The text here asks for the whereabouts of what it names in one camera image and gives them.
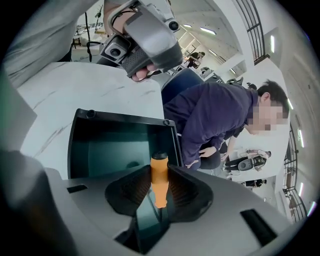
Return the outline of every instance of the sleeve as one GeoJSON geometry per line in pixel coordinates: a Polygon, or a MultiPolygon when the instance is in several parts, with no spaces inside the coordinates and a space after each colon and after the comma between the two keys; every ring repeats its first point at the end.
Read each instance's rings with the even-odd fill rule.
{"type": "Polygon", "coordinates": [[[199,160],[199,150],[202,144],[207,143],[210,137],[206,135],[205,123],[200,114],[201,104],[198,103],[189,116],[181,136],[182,159],[185,165],[199,160]]]}

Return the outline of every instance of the ceiling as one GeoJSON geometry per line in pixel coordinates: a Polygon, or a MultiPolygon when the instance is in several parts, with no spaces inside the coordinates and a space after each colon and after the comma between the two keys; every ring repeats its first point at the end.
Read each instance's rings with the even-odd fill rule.
{"type": "Polygon", "coordinates": [[[237,38],[227,29],[224,15],[215,9],[212,0],[174,0],[171,1],[171,8],[180,24],[192,26],[185,29],[206,48],[225,60],[238,52],[237,38]],[[216,35],[202,31],[200,27],[213,30],[216,35]]]}

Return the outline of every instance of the chair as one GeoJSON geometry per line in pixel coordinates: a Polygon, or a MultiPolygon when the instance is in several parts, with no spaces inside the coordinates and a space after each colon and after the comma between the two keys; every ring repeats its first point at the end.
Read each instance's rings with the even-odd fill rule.
{"type": "Polygon", "coordinates": [[[184,90],[204,81],[190,68],[184,68],[174,74],[161,89],[162,104],[166,104],[184,90]]]}

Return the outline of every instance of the railing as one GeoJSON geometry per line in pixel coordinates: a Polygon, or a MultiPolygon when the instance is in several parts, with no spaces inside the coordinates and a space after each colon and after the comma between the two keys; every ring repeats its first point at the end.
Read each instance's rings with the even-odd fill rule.
{"type": "Polygon", "coordinates": [[[297,222],[307,216],[306,207],[297,190],[298,154],[295,134],[290,124],[289,142],[284,159],[283,192],[289,204],[291,217],[297,222]]]}
{"type": "Polygon", "coordinates": [[[249,36],[254,64],[266,58],[265,39],[261,20],[253,0],[233,0],[236,3],[249,36]]]}

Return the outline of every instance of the white table surface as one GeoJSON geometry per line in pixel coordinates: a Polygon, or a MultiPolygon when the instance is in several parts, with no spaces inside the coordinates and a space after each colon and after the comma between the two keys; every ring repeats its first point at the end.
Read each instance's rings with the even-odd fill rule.
{"type": "Polygon", "coordinates": [[[163,119],[159,84],[135,83],[119,68],[83,62],[55,62],[18,92],[37,114],[21,152],[67,179],[68,143],[77,109],[163,119]]]}

